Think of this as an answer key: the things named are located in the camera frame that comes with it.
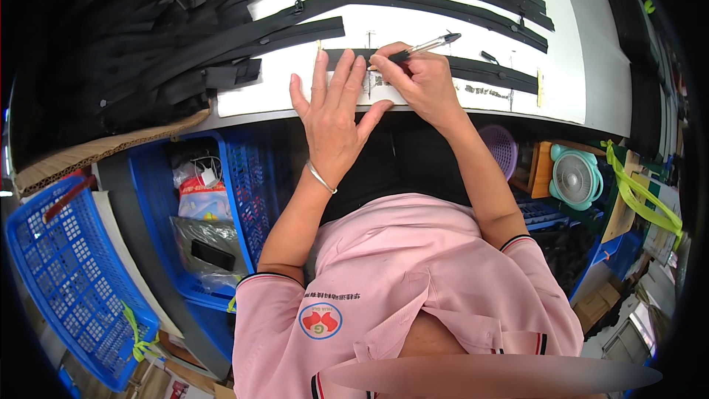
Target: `small desk fan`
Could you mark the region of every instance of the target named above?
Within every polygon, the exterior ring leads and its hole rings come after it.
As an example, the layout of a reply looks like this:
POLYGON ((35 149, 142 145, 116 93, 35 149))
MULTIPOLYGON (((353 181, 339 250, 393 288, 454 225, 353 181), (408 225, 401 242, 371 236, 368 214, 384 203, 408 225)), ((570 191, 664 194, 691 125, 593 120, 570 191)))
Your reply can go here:
POLYGON ((549 192, 573 209, 589 209, 603 192, 603 177, 598 171, 596 156, 556 144, 552 146, 551 156, 554 170, 549 192))

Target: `smartphone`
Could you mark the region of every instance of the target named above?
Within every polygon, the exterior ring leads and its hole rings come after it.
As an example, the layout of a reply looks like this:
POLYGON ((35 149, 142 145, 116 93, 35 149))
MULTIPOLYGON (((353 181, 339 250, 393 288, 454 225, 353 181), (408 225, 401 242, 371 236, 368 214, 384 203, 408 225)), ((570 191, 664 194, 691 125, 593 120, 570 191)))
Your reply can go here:
POLYGON ((205 244, 202 241, 192 241, 192 256, 212 265, 217 265, 226 271, 234 271, 234 263, 236 262, 234 255, 223 252, 219 248, 205 244))

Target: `zipper slider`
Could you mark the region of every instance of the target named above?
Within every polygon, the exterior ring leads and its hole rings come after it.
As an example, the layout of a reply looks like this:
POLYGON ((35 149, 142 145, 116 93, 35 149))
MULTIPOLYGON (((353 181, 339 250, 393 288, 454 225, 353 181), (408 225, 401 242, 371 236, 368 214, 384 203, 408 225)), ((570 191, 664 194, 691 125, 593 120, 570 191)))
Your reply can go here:
POLYGON ((296 9, 293 11, 293 14, 298 15, 301 14, 305 10, 305 5, 303 4, 303 0, 296 0, 296 9))

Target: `bracelet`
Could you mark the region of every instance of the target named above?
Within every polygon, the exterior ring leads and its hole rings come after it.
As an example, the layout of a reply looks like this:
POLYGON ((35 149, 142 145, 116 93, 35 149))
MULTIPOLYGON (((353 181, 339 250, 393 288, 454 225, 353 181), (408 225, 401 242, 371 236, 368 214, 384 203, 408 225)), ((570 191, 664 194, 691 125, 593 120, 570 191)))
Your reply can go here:
POLYGON ((327 188, 331 194, 335 194, 338 191, 336 188, 333 190, 332 188, 330 188, 330 186, 327 183, 325 183, 323 178, 320 177, 320 174, 318 174, 318 172, 315 170, 315 167, 313 166, 313 164, 311 164, 310 159, 308 159, 308 161, 306 162, 306 166, 308 167, 308 170, 310 170, 311 173, 313 173, 313 175, 318 180, 318 182, 322 183, 323 186, 325 188, 327 188))

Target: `plastic bag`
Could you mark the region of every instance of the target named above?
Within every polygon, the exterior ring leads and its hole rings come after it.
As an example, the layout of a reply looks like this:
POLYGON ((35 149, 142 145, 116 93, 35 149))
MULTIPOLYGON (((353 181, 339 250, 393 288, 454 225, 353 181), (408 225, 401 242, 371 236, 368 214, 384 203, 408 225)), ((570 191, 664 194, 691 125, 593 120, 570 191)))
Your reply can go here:
POLYGON ((182 266, 197 277, 206 289, 214 291, 224 286, 236 287, 239 280, 248 274, 233 222, 186 217, 170 217, 170 222, 182 266), (234 256, 233 269, 225 270, 193 256, 191 250, 194 240, 234 256))
POLYGON ((179 217, 191 217, 199 220, 231 219, 231 207, 224 183, 218 182, 208 188, 200 178, 182 182, 179 188, 179 217))
POLYGON ((194 164, 187 162, 172 170, 172 184, 179 189, 187 179, 197 177, 197 168, 194 164))

